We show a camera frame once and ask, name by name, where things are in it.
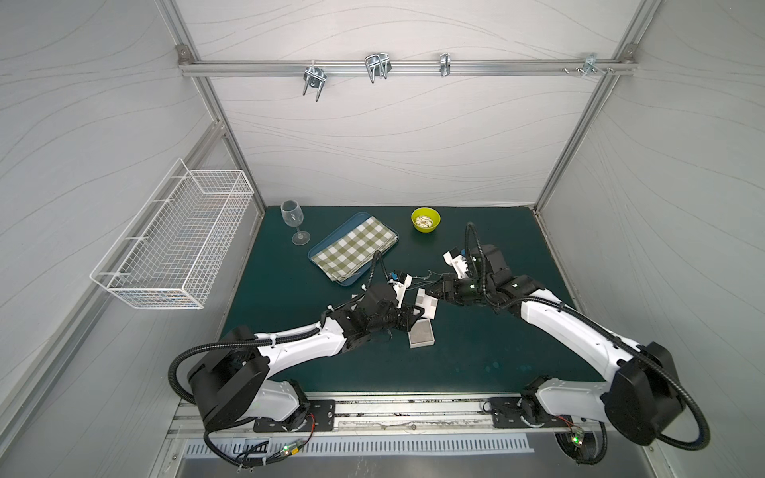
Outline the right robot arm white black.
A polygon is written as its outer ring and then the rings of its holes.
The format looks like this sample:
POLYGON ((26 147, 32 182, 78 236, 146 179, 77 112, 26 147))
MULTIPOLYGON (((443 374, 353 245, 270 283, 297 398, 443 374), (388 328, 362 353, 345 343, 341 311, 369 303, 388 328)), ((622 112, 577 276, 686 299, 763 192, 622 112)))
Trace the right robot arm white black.
POLYGON ((454 271, 428 288, 430 296, 458 306, 481 305, 496 314, 508 312, 553 337, 600 376, 599 382, 540 376, 522 390, 516 406, 531 428, 543 427, 553 416, 596 422, 601 436, 592 457, 581 452, 581 427, 570 424, 569 437, 560 444, 572 459, 599 463, 606 454, 609 427, 641 446, 655 441, 685 451, 709 446, 711 427, 681 384, 669 350, 620 336, 533 278, 513 275, 498 248, 481 244, 473 223, 466 224, 463 248, 448 251, 445 259, 454 271))

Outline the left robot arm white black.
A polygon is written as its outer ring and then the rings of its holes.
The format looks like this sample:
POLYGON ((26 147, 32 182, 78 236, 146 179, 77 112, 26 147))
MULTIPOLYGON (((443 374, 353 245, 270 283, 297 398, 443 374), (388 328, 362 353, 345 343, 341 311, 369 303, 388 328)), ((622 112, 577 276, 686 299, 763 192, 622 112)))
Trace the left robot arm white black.
POLYGON ((237 455, 221 450, 211 434, 259 419, 270 419, 294 430, 316 427, 311 402, 298 382, 271 378, 322 358, 346 354, 366 344, 373 334, 409 332, 424 317, 421 306, 406 306, 404 294, 412 276, 384 272, 381 282, 370 280, 361 294, 338 307, 330 306, 315 324, 273 334, 254 334, 245 326, 215 343, 188 349, 169 365, 167 381, 173 392, 197 407, 204 427, 203 441, 218 458, 239 470, 277 463, 300 452, 299 440, 264 458, 250 446, 237 455))

